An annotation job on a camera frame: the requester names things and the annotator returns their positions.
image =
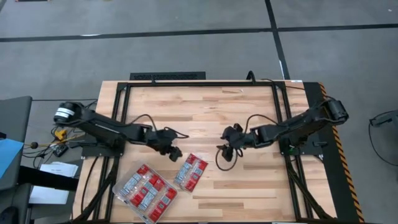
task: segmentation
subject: black metal frame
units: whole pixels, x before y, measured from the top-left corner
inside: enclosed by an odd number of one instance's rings
[[[155,82],[155,81],[152,81],[152,82],[147,82],[147,83],[118,83],[117,92],[116,92],[115,101],[114,101],[112,118],[116,119],[116,114],[118,112],[118,104],[120,101],[120,96],[121,96],[122,90],[125,90],[125,95],[124,95],[123,109],[121,112],[121,122],[125,123],[126,117],[127,117],[127,109],[128,109],[128,104],[129,104],[128,102],[129,102],[129,95],[131,92],[131,88],[133,88],[133,87],[135,87],[135,88],[136,87],[148,87],[148,86],[162,86],[162,87],[173,87],[173,86],[269,86],[272,88],[272,94],[274,97],[274,104],[275,104],[275,112],[277,114],[278,122],[282,121],[282,111],[280,109],[280,104],[279,104],[278,90],[280,90],[282,93],[287,118],[292,117],[292,114],[290,111],[290,106],[289,106],[289,99],[288,99],[287,92],[286,92],[285,82],[257,82],[256,78],[252,72],[249,72],[246,79],[248,81],[243,81],[243,82]],[[323,222],[323,221],[329,222],[327,219],[331,218],[331,217],[328,216],[322,210],[321,206],[319,206],[319,204],[317,204],[315,199],[311,196],[311,193],[307,190],[307,185],[306,185],[306,181],[305,181],[305,175],[304,175],[303,165],[302,165],[300,155],[295,156],[296,166],[297,166],[297,170],[298,170],[298,173],[296,173],[296,171],[294,171],[294,169],[293,169],[292,161],[290,160],[290,155],[288,153],[283,153],[283,152],[287,152],[288,150],[289,150],[289,145],[286,144],[283,139],[281,139],[280,140],[280,151],[281,151],[281,154],[283,154],[283,157],[285,159],[287,175],[288,175],[288,180],[289,180],[289,187],[290,187],[296,221],[298,221],[298,222],[305,221],[305,222],[314,222],[314,223],[315,222]],[[104,162],[103,162],[103,167],[101,170],[99,186],[101,186],[103,184],[103,180],[105,179],[105,176],[106,176],[106,173],[108,170],[108,163],[109,163],[109,158],[105,157]],[[119,163],[118,157],[115,157],[114,163],[117,163],[117,165],[118,165],[118,163]],[[114,176],[114,179],[112,180],[112,182],[110,184],[110,188],[113,187],[115,182],[116,182],[116,175]],[[303,193],[307,218],[302,218],[302,216],[301,216],[299,200],[297,197],[297,191],[296,191],[295,186],[297,186]],[[99,210],[100,210],[100,206],[101,206],[101,201],[99,201],[99,203],[97,203],[96,208],[95,208],[93,221],[98,220],[99,222],[103,222],[103,221],[110,222],[112,205],[113,205],[113,194],[111,191],[109,191],[108,201],[106,204],[105,219],[98,219]],[[314,211],[320,212],[321,215],[318,215],[318,216],[320,218],[323,218],[324,220],[313,219],[312,209],[314,209]]]

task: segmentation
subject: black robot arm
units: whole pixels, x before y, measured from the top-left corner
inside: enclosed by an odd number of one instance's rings
[[[343,124],[347,119],[348,113],[341,101],[328,99],[281,123],[251,128],[250,133],[244,133],[238,123],[233,127],[229,126],[221,137],[228,143],[217,148],[223,151],[223,157],[230,162],[233,149],[267,147],[282,136],[288,137],[292,147],[300,147],[312,133],[328,124]]]
[[[128,141],[151,147],[161,155],[170,154],[169,158],[174,162],[182,156],[181,150],[172,146],[172,141],[177,138],[173,129],[154,130],[154,127],[145,124],[123,124],[95,113],[78,102],[61,103],[54,122],[57,126],[78,128],[110,148]]]

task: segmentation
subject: black cable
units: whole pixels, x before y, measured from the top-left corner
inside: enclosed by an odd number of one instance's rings
[[[381,114],[376,115],[376,116],[373,117],[372,119],[376,119],[376,118],[380,117],[381,115],[385,115],[385,114],[388,114],[388,113],[391,113],[391,112],[394,112],[394,111],[395,111],[395,110],[383,112],[383,113],[381,113]]]
[[[142,118],[142,117],[148,117],[149,119],[150,119],[150,121],[152,122],[152,125],[153,125],[153,127],[154,127],[154,129],[155,129],[155,131],[157,131],[157,128],[156,128],[156,125],[155,125],[155,121],[152,119],[152,117],[149,115],[149,114],[142,114],[142,115],[140,115],[140,116],[138,116],[138,117],[136,117],[134,120],[132,120],[130,123],[128,123],[128,124],[120,124],[120,125],[115,125],[115,126],[117,126],[117,127],[127,127],[127,126],[130,126],[130,125],[132,125],[132,124],[134,124],[134,122],[136,122],[138,119],[140,119],[140,118]]]
[[[295,89],[298,89],[298,90],[304,90],[305,91],[304,88],[295,87],[295,86],[286,86],[286,88],[295,88]]]
[[[170,127],[164,127],[164,129],[165,129],[165,130],[169,129],[169,130],[174,131],[175,133],[181,135],[182,137],[180,137],[180,136],[177,136],[177,137],[176,137],[176,138],[178,138],[178,139],[186,139],[186,138],[189,138],[189,135],[187,135],[187,134],[182,134],[181,132],[178,132],[178,131],[176,131],[176,130],[170,128]]]
[[[36,158],[37,157],[37,155],[36,156],[25,156],[24,154],[22,156],[25,158]]]
[[[84,131],[76,131],[76,128],[73,128],[73,129],[72,129],[72,132],[73,132],[73,133],[84,133]]]
[[[44,150],[40,151],[35,157],[33,157],[33,158],[34,158],[34,159],[33,159],[33,168],[39,169],[40,164],[42,163],[44,157],[45,157],[46,155],[48,155],[49,153],[52,153],[52,152],[47,152],[48,150],[52,150],[52,148],[50,147],[50,145],[48,145]],[[40,161],[39,161],[38,166],[36,167],[36,164],[35,164],[35,163],[36,163],[36,159],[37,159],[37,158],[40,158]]]
[[[53,137],[57,138],[55,135],[55,131],[58,129],[58,126],[54,126],[54,128],[51,129],[50,133]]]
[[[50,158],[52,157],[52,155],[54,155],[54,153],[53,153],[53,152],[50,152],[50,156],[47,158],[47,160],[46,160],[45,162],[43,162],[43,164],[46,164],[46,163],[50,160]]]
[[[216,153],[216,166],[217,166],[217,168],[219,168],[219,169],[222,170],[222,171],[229,171],[229,170],[231,170],[231,169],[236,165],[236,162],[238,161],[238,156],[239,156],[239,157],[243,157],[243,151],[242,151],[242,149],[235,149],[236,156],[235,156],[234,162],[232,163],[232,166],[231,166],[230,168],[224,169],[224,168],[221,168],[220,165],[218,164],[218,154],[220,153],[220,151],[222,151],[222,149],[218,149],[218,150],[217,150],[217,153]]]
[[[239,141],[239,140],[241,140],[242,138],[244,138],[244,135],[245,135],[246,132],[248,131],[250,119],[253,118],[253,117],[256,117],[256,116],[260,116],[260,117],[262,117],[262,118],[268,119],[269,121],[273,122],[273,123],[274,123],[275,125],[277,125],[277,126],[282,126],[282,127],[284,127],[284,125],[279,124],[278,122],[276,122],[276,121],[274,121],[273,119],[267,117],[266,115],[262,115],[262,114],[253,114],[253,115],[250,115],[250,117],[248,117],[248,119],[246,120],[246,126],[244,127],[244,132],[243,132],[242,137],[240,137],[239,139],[235,140],[234,142]],[[239,156],[239,157],[243,157],[243,151],[242,151],[242,149],[235,149],[235,151],[236,151],[236,157],[235,157],[235,160],[234,160],[232,166],[231,166],[230,168],[223,169],[223,168],[221,168],[220,165],[218,164],[218,154],[220,153],[220,151],[222,151],[222,149],[218,149],[218,150],[217,150],[215,162],[216,162],[217,168],[219,168],[219,169],[222,170],[222,171],[229,171],[229,170],[231,170],[231,169],[236,165],[236,162],[238,161],[238,156]]]
[[[46,149],[43,149],[43,150],[40,150],[40,151],[36,151],[36,152],[23,152],[22,155],[35,154],[35,153],[43,152],[43,151],[46,151]]]
[[[93,101],[93,102],[91,102],[91,103],[89,103],[89,104],[87,104],[84,108],[90,108],[93,104],[95,104],[95,103],[97,103],[98,102],[98,100],[95,100],[95,101]]]
[[[98,99],[39,99],[32,101],[90,101],[90,100],[98,100]]]
[[[272,82],[273,84],[275,84],[275,81],[274,81],[274,80],[270,80],[269,78],[262,78],[261,80],[267,80],[267,81],[270,81],[270,82]]]
[[[88,185],[88,179],[90,178],[90,175],[91,175],[91,173],[93,171],[94,165],[97,162],[97,160],[98,160],[98,157],[95,157],[94,162],[91,165],[90,170],[88,171],[88,175],[87,175],[87,179],[86,179],[86,183],[85,183],[85,188],[83,189],[83,194],[81,196],[81,205],[80,205],[80,212],[81,213],[83,213],[83,204],[84,204],[83,202],[84,202],[84,199],[85,199],[86,189],[87,189],[87,185]]]
[[[110,172],[108,173],[108,176],[105,178],[105,181],[103,182],[101,187],[97,190],[97,193],[91,199],[91,202],[84,209],[84,211],[78,217],[76,217],[76,220],[80,221],[80,220],[87,220],[88,219],[88,217],[92,213],[95,205],[101,200],[105,190],[108,188],[108,185],[111,183],[112,179],[116,177],[117,168],[118,168],[118,163],[114,163],[112,165],[112,168],[111,168]]]
[[[386,113],[389,113],[389,112],[381,113],[381,114],[375,116],[374,118],[377,118],[378,116],[383,115],[383,114],[386,114]],[[386,163],[388,163],[388,164],[390,164],[390,165],[392,165],[392,166],[398,166],[398,164],[393,164],[393,163],[391,163],[391,162],[385,160],[385,158],[381,157],[380,154],[376,151],[376,148],[374,148],[374,144],[373,144],[373,140],[372,140],[372,135],[371,135],[371,123],[370,123],[370,122],[369,122],[369,125],[368,125],[368,133],[369,133],[369,140],[370,140],[370,142],[371,142],[373,151],[376,153],[376,155],[377,155],[382,161],[384,161],[384,162],[386,162]]]
[[[17,193],[17,191],[18,191],[19,186],[21,186],[21,185],[17,185],[17,186],[14,187],[14,193],[12,193],[10,206],[12,206],[12,204],[14,203],[14,197],[15,197],[15,194]]]

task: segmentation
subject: wooden tabletop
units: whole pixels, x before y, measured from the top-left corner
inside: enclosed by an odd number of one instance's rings
[[[96,111],[111,117],[116,81],[105,81],[99,93]],[[286,85],[303,88],[302,83],[286,82]],[[308,108],[303,90],[288,88],[292,115]],[[281,94],[280,103],[284,112]],[[118,119],[123,106],[123,93],[119,104]],[[245,87],[139,87],[132,88],[129,97],[127,122],[141,114],[150,114],[158,129],[168,126],[188,139],[177,139],[174,146],[183,152],[183,157],[172,162],[167,156],[145,146],[126,144],[120,160],[118,178],[129,170],[136,161],[144,161],[168,181],[173,182],[181,165],[192,152],[206,160],[209,165],[192,193],[180,191],[160,222],[271,222],[294,221],[294,211],[284,158],[279,153],[278,143],[262,149],[246,149],[236,166],[228,172],[215,165],[216,145],[224,144],[220,136],[229,125],[242,126],[255,113],[277,120],[271,88],[267,86]],[[151,124],[147,118],[139,123]],[[256,117],[249,127],[269,124],[270,121]],[[313,156],[302,156],[303,169],[309,191],[327,213],[335,217],[331,193],[323,164]],[[81,196],[93,163],[85,159],[73,204],[73,214],[80,214]],[[97,191],[102,158],[94,166],[88,181],[84,207]],[[220,165],[228,167],[221,158]],[[302,194],[298,191],[300,210],[305,217]],[[104,217],[106,199],[104,194],[100,217]],[[141,219],[122,201],[115,198],[111,222],[140,222]]]

